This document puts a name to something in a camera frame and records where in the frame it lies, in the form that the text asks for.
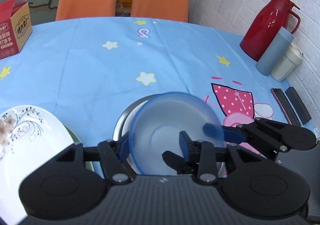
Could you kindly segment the stainless steel bowl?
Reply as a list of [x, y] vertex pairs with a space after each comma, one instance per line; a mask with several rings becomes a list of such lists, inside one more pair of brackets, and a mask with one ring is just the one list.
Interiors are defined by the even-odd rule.
[[[143, 98], [140, 98], [139, 100], [133, 102], [131, 105], [129, 105], [121, 114], [119, 117], [114, 132], [112, 140], [118, 141], [120, 140], [130, 129], [130, 125], [132, 120], [134, 119], [135, 114], [139, 109], [145, 104], [148, 100], [152, 99], [153, 97], [157, 96], [157, 94], [145, 96]], [[127, 158], [127, 164], [125, 164], [126, 169], [129, 170], [130, 173], [133, 175], [140, 175], [141, 172], [136, 167], [131, 155]]]

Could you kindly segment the blue translucent plastic bowl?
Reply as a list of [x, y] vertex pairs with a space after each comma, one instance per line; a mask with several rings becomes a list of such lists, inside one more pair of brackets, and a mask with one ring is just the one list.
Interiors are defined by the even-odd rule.
[[183, 93], [156, 95], [142, 105], [129, 128], [129, 148], [133, 163], [143, 175], [176, 175], [162, 158], [165, 151], [178, 156], [180, 132], [193, 141], [207, 141], [224, 147], [219, 119], [213, 109], [200, 98]]

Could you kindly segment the small floral white plate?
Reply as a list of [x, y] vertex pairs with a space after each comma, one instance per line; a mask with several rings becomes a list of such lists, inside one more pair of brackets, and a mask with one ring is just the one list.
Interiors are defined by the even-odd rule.
[[1, 114], [1, 219], [18, 224], [26, 217], [18, 190], [38, 167], [64, 150], [73, 139], [50, 112], [19, 105]]

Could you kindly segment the black smartphone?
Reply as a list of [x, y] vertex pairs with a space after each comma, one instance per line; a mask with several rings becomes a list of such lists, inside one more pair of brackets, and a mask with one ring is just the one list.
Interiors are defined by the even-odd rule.
[[282, 113], [284, 114], [288, 124], [294, 126], [301, 126], [301, 123], [293, 110], [289, 100], [285, 96], [284, 92], [280, 88], [271, 88], [271, 94], [274, 96], [276, 102], [278, 103]]

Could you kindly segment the black rectangular case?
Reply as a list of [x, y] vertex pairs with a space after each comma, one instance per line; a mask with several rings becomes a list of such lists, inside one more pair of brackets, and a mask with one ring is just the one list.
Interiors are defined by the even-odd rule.
[[304, 125], [304, 124], [307, 124], [309, 121], [311, 121], [312, 117], [308, 112], [302, 99], [298, 95], [296, 89], [294, 87], [288, 87], [285, 91], [285, 94], [287, 95], [296, 113], [298, 114], [298, 117], [300, 118], [301, 123]]

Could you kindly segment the cream white cup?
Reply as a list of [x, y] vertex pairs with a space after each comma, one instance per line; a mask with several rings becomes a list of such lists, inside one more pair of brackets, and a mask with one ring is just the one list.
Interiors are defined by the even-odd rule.
[[303, 53], [296, 46], [290, 44], [281, 60], [270, 72], [271, 76], [278, 82], [284, 80], [303, 60]]

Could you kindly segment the blue patterned tablecloth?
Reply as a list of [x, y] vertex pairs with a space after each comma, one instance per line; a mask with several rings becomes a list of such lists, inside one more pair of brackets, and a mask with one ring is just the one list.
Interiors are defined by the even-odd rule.
[[151, 18], [96, 17], [33, 26], [21, 52], [1, 59], [1, 111], [33, 105], [87, 146], [110, 139], [120, 114], [148, 95], [186, 92], [230, 126], [284, 121], [271, 88], [239, 46], [214, 28]]

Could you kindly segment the grey blue tumbler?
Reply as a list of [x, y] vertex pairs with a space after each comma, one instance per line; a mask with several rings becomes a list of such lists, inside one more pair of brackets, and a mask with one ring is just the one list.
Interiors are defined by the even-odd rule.
[[293, 40], [294, 36], [286, 28], [281, 27], [255, 65], [256, 69], [267, 76], [283, 57]]

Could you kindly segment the red thermos jug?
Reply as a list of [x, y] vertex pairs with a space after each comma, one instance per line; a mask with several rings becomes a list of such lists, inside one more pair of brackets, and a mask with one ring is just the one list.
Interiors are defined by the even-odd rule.
[[257, 14], [244, 38], [240, 42], [242, 50], [253, 60], [259, 61], [281, 27], [286, 28], [289, 15], [297, 19], [294, 34], [300, 26], [300, 16], [292, 11], [298, 6], [291, 0], [270, 0]]

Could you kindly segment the red cracker box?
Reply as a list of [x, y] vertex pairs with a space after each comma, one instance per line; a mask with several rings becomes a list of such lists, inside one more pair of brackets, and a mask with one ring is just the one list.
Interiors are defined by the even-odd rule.
[[21, 52], [32, 33], [31, 17], [27, 0], [1, 0], [0, 58]]

